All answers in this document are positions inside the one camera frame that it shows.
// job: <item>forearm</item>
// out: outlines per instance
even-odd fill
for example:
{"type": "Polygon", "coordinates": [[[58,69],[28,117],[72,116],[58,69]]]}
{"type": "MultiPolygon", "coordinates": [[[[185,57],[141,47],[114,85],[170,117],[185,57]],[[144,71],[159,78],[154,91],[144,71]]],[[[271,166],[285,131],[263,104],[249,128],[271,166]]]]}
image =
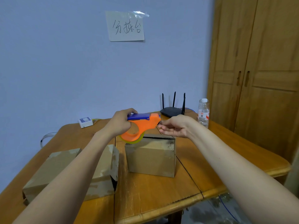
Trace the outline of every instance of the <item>forearm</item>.
{"type": "Polygon", "coordinates": [[[189,138],[253,223],[297,223],[299,200],[196,121],[189,138]]]}
{"type": "Polygon", "coordinates": [[[103,128],[14,223],[73,223],[112,135],[103,128]]]}

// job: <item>black router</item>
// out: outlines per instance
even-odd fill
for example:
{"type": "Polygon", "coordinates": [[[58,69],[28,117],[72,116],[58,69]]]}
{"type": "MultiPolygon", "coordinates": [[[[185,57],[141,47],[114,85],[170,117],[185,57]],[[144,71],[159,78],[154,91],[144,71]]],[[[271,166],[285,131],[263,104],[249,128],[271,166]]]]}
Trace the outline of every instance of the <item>black router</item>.
{"type": "Polygon", "coordinates": [[[183,102],[183,108],[182,109],[174,107],[174,100],[176,98],[176,93],[175,92],[174,92],[172,107],[166,107],[166,108],[164,108],[164,94],[162,94],[162,105],[163,105],[163,109],[160,111],[161,114],[165,115],[165,116],[167,116],[169,118],[171,118],[173,116],[178,116],[178,115],[185,114],[185,94],[186,93],[184,93],[184,102],[183,102]]]}

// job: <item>light blue wall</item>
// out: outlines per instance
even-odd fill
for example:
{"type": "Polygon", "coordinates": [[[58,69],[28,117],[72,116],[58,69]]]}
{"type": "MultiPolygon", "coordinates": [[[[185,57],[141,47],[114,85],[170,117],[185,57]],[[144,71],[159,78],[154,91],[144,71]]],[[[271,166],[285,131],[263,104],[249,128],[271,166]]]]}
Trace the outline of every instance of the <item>light blue wall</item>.
{"type": "Polygon", "coordinates": [[[46,133],[119,109],[197,109],[214,0],[0,0],[0,191],[46,133]],[[142,11],[144,42],[110,42],[105,11],[142,11]]]}

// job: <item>floor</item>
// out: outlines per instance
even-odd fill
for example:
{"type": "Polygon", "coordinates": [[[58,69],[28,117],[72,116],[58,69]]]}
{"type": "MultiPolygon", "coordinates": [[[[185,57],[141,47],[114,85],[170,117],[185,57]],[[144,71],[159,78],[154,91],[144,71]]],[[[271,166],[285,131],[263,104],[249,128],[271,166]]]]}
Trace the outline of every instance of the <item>floor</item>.
{"type": "MultiPolygon", "coordinates": [[[[184,209],[181,224],[251,224],[236,201],[229,194],[223,194],[221,198],[237,221],[233,219],[219,198],[213,198],[184,209]]],[[[164,224],[166,222],[166,218],[160,218],[146,224],[164,224]]]]}

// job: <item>wooden door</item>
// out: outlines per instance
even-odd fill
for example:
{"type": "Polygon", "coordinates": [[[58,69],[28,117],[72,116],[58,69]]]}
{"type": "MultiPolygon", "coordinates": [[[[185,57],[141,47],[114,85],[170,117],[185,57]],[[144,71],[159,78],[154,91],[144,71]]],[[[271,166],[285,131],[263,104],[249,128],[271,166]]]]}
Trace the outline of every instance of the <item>wooden door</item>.
{"type": "Polygon", "coordinates": [[[215,0],[210,119],[234,130],[257,0],[215,0]]]}
{"type": "Polygon", "coordinates": [[[291,161],[298,90],[299,0],[258,0],[235,132],[291,161]]]}

